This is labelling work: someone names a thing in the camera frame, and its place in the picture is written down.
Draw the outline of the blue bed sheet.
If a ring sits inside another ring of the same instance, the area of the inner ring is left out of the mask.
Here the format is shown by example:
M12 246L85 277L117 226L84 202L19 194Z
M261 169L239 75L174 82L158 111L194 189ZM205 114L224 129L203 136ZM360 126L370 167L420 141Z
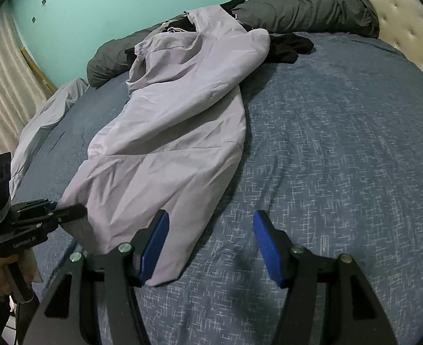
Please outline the blue bed sheet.
M240 86L240 166L180 279L137 292L153 344L269 344L286 293L253 213L319 256L350 253L400 344L423 344L423 72L383 41L313 34Z

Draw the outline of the dark grey rolled duvet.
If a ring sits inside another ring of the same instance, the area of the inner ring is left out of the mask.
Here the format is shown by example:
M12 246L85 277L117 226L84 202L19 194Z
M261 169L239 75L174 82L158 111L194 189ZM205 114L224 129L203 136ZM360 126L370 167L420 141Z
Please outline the dark grey rolled duvet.
M370 0L231 0L221 7L247 30L263 28L270 34L350 33L371 38L380 34L378 14ZM169 28L195 30L183 13L104 43L87 64L90 86L99 88L129 71L134 61L133 47L149 34Z

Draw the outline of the wooden frame by curtain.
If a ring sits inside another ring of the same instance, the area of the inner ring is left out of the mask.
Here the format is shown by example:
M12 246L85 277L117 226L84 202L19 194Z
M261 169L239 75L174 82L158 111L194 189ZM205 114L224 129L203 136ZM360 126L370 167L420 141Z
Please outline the wooden frame by curtain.
M39 84L45 90L45 92L51 97L56 91L56 86L49 80L44 72L36 64L32 56L29 54L25 47L21 48L21 54L26 61L29 69L31 69L33 76L38 80Z

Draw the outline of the light grey zip jacket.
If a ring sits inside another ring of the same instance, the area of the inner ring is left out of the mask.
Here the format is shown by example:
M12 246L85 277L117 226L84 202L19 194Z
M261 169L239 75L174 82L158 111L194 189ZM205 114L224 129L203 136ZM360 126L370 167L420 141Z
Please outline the light grey zip jacket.
M67 226L105 254L159 210L170 229L148 285L177 279L243 155L240 84L266 59L267 30L245 29L218 5L191 10L192 31L157 29L134 47L123 110L91 140L59 201L84 205Z

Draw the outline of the beige striped curtain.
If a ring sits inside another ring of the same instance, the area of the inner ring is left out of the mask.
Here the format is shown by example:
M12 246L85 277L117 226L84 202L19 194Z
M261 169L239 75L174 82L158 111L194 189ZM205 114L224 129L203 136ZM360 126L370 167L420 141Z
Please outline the beige striped curtain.
M21 39L5 2L0 7L0 154L14 152L23 128L46 99L21 54Z

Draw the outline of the light grey blanket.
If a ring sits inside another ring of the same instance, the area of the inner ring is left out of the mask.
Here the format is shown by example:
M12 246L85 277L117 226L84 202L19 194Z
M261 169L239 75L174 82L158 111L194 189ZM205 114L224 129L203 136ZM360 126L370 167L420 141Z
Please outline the light grey blanket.
M81 78L65 83L40 107L23 128L10 164L9 182L12 199L42 144L67 112L89 88Z

